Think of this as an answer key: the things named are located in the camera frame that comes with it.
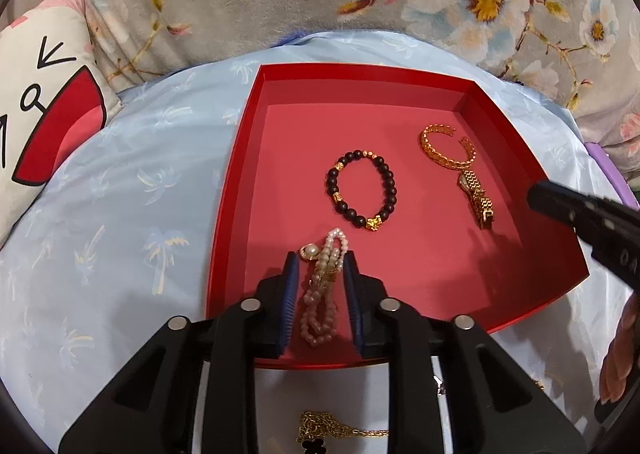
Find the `person's right hand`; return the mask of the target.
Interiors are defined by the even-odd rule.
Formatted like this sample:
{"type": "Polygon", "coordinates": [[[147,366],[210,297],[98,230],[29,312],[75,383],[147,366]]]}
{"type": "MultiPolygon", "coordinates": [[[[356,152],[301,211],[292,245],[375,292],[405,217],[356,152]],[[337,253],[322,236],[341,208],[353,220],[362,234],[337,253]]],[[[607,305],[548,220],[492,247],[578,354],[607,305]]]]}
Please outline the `person's right hand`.
{"type": "Polygon", "coordinates": [[[626,302],[614,339],[605,355],[600,372],[600,402],[622,399],[632,368],[639,364],[634,353],[636,324],[639,322],[639,297],[632,294],[626,302]]]}

